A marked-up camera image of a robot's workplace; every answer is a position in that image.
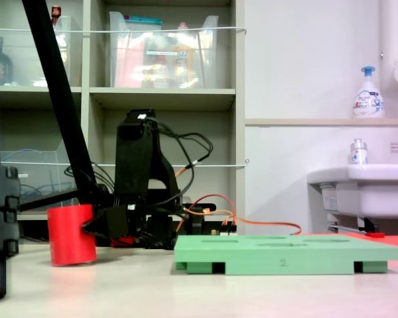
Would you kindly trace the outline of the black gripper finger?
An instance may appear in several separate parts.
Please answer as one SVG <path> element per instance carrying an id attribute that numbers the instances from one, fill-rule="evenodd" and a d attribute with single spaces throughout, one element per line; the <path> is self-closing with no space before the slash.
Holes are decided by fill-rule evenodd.
<path id="1" fill-rule="evenodd" d="M 96 237 L 107 238 L 107 221 L 103 211 L 97 211 L 91 219 L 82 223 L 84 233 Z"/>

